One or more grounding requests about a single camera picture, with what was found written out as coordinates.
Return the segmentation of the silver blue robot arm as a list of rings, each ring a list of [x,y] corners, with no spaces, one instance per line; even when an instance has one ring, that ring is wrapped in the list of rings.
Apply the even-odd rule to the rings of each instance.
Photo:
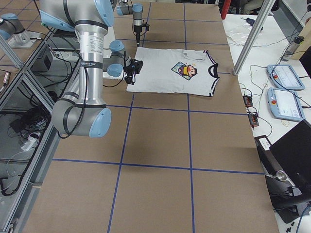
[[[149,31],[150,25],[147,21],[144,21],[143,6],[141,3],[128,3],[127,0],[120,0],[119,5],[116,7],[117,14],[119,16],[132,15],[132,32],[136,37],[136,45],[140,46],[140,38]]]
[[[117,6],[110,0],[42,0],[41,20],[49,27],[74,32],[79,42],[79,78],[57,100],[52,122],[61,138],[71,135],[103,137],[110,127],[111,111],[102,98],[103,73],[121,77],[128,84],[140,73],[143,62],[131,58],[124,44],[114,40],[111,55],[104,56],[104,38],[114,24],[113,11],[133,15],[142,22],[139,3]]]

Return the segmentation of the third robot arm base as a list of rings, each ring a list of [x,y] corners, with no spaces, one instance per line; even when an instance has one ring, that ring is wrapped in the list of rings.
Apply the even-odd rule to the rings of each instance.
[[[14,49],[30,49],[35,43],[35,39],[31,39],[31,34],[13,13],[0,16],[0,35]]]

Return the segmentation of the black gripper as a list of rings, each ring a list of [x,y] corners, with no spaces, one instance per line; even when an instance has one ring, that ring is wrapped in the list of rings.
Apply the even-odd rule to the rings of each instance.
[[[148,22],[144,20],[134,20],[132,25],[133,34],[136,36],[136,45],[140,46],[140,36],[145,35],[150,29]]]
[[[143,61],[131,58],[129,64],[125,64],[123,71],[126,74],[124,80],[127,84],[134,85],[136,82],[136,75],[140,73],[143,67]]]

